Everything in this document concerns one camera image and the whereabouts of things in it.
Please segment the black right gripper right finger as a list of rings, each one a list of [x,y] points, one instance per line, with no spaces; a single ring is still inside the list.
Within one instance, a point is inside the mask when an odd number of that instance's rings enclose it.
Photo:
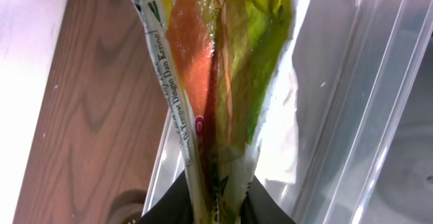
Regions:
[[[241,224],[296,224],[254,177],[241,207]]]

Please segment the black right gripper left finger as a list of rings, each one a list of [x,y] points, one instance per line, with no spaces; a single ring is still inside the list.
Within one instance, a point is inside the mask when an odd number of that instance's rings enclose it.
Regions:
[[[192,224],[193,210],[185,173],[182,172],[160,201],[136,224]]]

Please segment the green snack wrapper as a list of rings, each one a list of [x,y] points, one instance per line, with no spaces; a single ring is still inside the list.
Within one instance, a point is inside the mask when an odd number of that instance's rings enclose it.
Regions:
[[[294,47],[310,0],[131,0],[168,102],[195,223],[240,223],[255,179],[296,182]]]

